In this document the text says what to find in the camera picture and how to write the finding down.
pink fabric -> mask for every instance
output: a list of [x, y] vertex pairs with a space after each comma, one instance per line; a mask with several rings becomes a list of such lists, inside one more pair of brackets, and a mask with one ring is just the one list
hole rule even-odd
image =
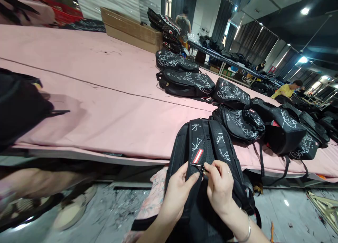
[[[38, 11], [40, 14], [35, 14], [33, 12], [25, 11], [31, 21], [27, 21], [24, 15], [21, 12], [16, 12], [16, 16], [20, 19], [21, 24], [24, 26], [36, 26], [36, 25], [48, 25], [55, 22], [55, 13], [50, 6], [37, 2], [34, 0], [18, 0]], [[4, 0], [0, 0], [0, 3], [6, 6], [8, 9], [13, 10], [12, 5], [8, 4]], [[13, 24], [2, 14], [0, 14], [0, 24]]]
[[[51, 94], [56, 109], [71, 110], [44, 120], [18, 143], [169, 159], [181, 126], [192, 119], [207, 118], [215, 109], [164, 93], [155, 78], [155, 55], [104, 33], [0, 27], [0, 43], [6, 49], [0, 51], [0, 58], [7, 59], [0, 59], [0, 66], [41, 78], [43, 90]], [[206, 73], [217, 81], [217, 75]], [[260, 97], [279, 106], [271, 98], [238, 86], [251, 98]], [[313, 161], [305, 162], [309, 172], [338, 177], [338, 147], [331, 143], [319, 149]], [[255, 146], [256, 150], [253, 145], [235, 146], [243, 169], [260, 169], [259, 147], [257, 143]], [[283, 160], [268, 148], [264, 149], [264, 165], [271, 172], [285, 169]], [[305, 170], [300, 161], [292, 161], [289, 172]]]

person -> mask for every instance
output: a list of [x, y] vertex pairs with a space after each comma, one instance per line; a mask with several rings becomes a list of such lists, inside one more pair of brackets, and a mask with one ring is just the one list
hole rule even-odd
[[263, 70], [264, 67], [265, 67], [265, 63], [266, 63], [266, 61], [264, 60], [260, 65], [258, 65], [258, 66], [256, 67], [256, 71], [261, 71], [261, 70]]
[[303, 86], [303, 82], [301, 80], [295, 80], [292, 84], [285, 84], [282, 85], [272, 96], [272, 99], [275, 99], [278, 95], [283, 95], [286, 96], [288, 98], [290, 98], [293, 94], [293, 92], [302, 87]]
[[181, 44], [188, 49], [188, 33], [191, 33], [191, 25], [188, 20], [189, 10], [188, 7], [185, 6], [183, 8], [182, 14], [176, 17], [176, 24], [181, 28], [181, 34], [179, 36], [179, 40]]
[[[214, 160], [211, 165], [204, 163], [207, 175], [207, 196], [212, 208], [231, 229], [239, 242], [268, 243], [261, 229], [248, 218], [232, 199], [233, 177], [229, 166]], [[199, 178], [199, 172], [185, 181], [188, 163], [181, 166], [170, 178], [160, 212], [151, 226], [137, 243], [164, 243], [183, 213], [189, 192]]]

bracelet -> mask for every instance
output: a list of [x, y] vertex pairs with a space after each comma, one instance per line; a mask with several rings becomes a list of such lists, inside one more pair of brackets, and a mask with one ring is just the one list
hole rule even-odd
[[251, 235], [251, 226], [250, 226], [250, 217], [249, 217], [249, 215], [247, 214], [247, 212], [245, 210], [242, 210], [242, 211], [244, 211], [244, 213], [248, 216], [248, 222], [249, 222], [249, 231], [248, 231], [247, 236], [245, 237], [244, 240], [238, 241], [238, 242], [244, 243], [244, 242], [247, 242], [249, 240], [249, 238], [250, 238], [250, 235]]

gray curtain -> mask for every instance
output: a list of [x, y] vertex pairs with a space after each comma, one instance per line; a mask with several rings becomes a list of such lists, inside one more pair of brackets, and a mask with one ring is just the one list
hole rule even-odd
[[226, 35], [226, 40], [225, 40], [224, 49], [226, 51], [230, 51], [233, 38], [235, 37], [236, 32], [237, 32], [237, 28], [234, 25], [230, 24], [229, 31], [228, 31], [228, 34]]
[[228, 0], [222, 0], [219, 5], [218, 14], [214, 26], [214, 30], [212, 32], [212, 39], [217, 41], [217, 43], [222, 43], [224, 38], [224, 32], [226, 29], [226, 25], [231, 17], [233, 10], [233, 3]]
[[278, 37], [269, 30], [265, 28], [261, 30], [256, 42], [246, 56], [253, 66], [259, 65], [266, 59], [277, 40]]
[[232, 43], [231, 52], [241, 53], [247, 57], [254, 45], [262, 26], [256, 21], [249, 22], [240, 27], [235, 40]]
[[175, 20], [176, 16], [182, 14], [183, 7], [187, 6], [189, 10], [188, 19], [193, 25], [196, 0], [171, 0], [171, 18]]
[[293, 70], [285, 77], [285, 80], [295, 81], [300, 79], [303, 82], [305, 89], [309, 89], [316, 81], [321, 78], [320, 74], [314, 73], [309, 70], [300, 69], [298, 67], [293, 68]]
[[298, 52], [294, 51], [292, 48], [286, 53], [283, 60], [277, 66], [275, 70], [275, 76], [284, 78], [284, 76], [295, 66], [298, 60], [301, 58]]

wall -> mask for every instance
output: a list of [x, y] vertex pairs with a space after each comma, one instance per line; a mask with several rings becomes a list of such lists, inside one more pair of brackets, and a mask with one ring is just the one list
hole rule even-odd
[[161, 0], [78, 0], [85, 18], [102, 20], [100, 7], [107, 7], [137, 21], [148, 21], [146, 10], [152, 8], [161, 13]]
[[198, 33], [202, 33], [202, 35], [212, 35], [220, 3], [221, 0], [196, 1], [194, 21], [192, 24], [192, 32], [195, 35]]
[[272, 66], [276, 67], [276, 65], [278, 65], [278, 63], [281, 61], [282, 57], [285, 55], [285, 53], [288, 52], [289, 49], [290, 49], [290, 46], [284, 45], [283, 49], [278, 54], [277, 58], [273, 61]]
[[265, 59], [266, 64], [265, 64], [264, 71], [268, 72], [270, 70], [270, 68], [273, 66], [273, 63], [275, 62], [277, 57], [280, 55], [280, 53], [283, 50], [283, 48], [285, 47], [285, 45], [286, 45], [286, 42], [284, 42], [281, 39], [279, 39], [276, 42], [275, 46], [272, 48], [271, 52], [269, 53], [269, 55]]

